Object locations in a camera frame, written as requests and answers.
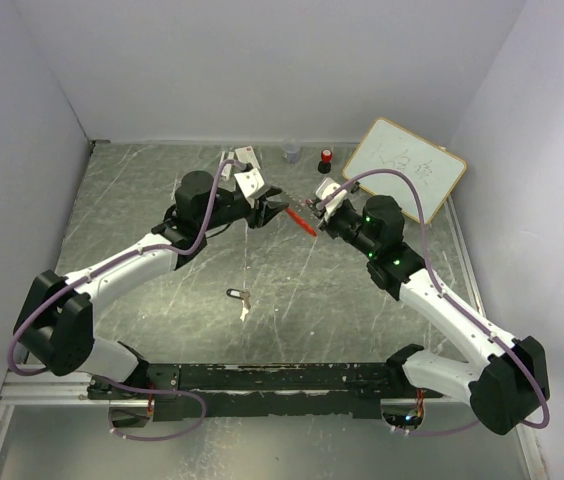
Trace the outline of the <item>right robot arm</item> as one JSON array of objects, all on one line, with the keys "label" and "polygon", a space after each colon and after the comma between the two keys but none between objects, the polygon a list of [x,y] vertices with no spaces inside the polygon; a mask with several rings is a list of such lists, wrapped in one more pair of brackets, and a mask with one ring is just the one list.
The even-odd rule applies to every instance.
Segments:
[{"label": "right robot arm", "polygon": [[367,259],[374,284],[423,315],[464,359],[443,358],[418,346],[392,357],[388,390],[405,398],[417,389],[468,405],[491,432],[504,435],[525,424],[550,398],[546,353],[532,336],[519,339],[480,315],[442,282],[403,239],[405,219],[390,196],[378,195],[357,212],[345,193],[319,202],[319,227]]}]

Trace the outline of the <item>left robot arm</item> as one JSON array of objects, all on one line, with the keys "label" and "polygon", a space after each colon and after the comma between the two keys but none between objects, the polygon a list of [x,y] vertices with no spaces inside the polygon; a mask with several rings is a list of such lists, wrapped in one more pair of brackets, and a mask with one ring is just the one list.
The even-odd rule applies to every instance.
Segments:
[{"label": "left robot arm", "polygon": [[56,376],[88,373],[112,380],[124,398],[143,395],[149,385],[146,360],[121,342],[97,337],[96,317],[137,287],[192,261],[206,247],[208,230],[237,221],[261,228],[288,206],[277,199],[281,189],[267,185],[256,169],[235,174],[234,182],[229,191],[208,172],[190,172],[163,220],[130,247],[65,275],[39,274],[16,321],[12,346],[23,346]]}]

